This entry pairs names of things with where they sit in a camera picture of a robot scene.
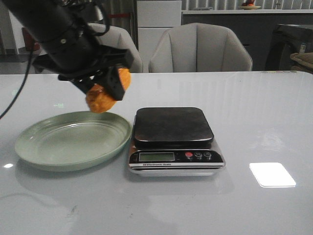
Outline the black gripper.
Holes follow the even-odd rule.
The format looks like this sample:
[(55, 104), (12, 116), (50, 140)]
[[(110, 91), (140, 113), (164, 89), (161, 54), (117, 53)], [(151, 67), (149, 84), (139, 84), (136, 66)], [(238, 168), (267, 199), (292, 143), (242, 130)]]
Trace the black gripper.
[(101, 85), (105, 91), (116, 101), (121, 101), (125, 94), (118, 69), (130, 68), (133, 56), (128, 49), (116, 49), (104, 46), (106, 54), (96, 54), (90, 65), (80, 67), (74, 71), (66, 71), (60, 68), (47, 54), (37, 57), (33, 66), (39, 72), (49, 70), (58, 74), (60, 81), (69, 81), (81, 92), (87, 92), (95, 85)]

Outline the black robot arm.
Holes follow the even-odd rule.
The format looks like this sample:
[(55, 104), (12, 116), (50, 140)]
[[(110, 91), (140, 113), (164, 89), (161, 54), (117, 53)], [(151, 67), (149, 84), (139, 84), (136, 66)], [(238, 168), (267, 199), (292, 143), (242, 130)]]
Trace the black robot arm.
[(128, 49), (100, 44), (97, 37), (102, 33), (56, 0), (5, 0), (3, 4), (46, 52), (34, 60), (37, 70), (54, 72), (85, 94), (99, 84), (114, 100), (123, 99), (118, 69), (131, 67), (134, 58)]

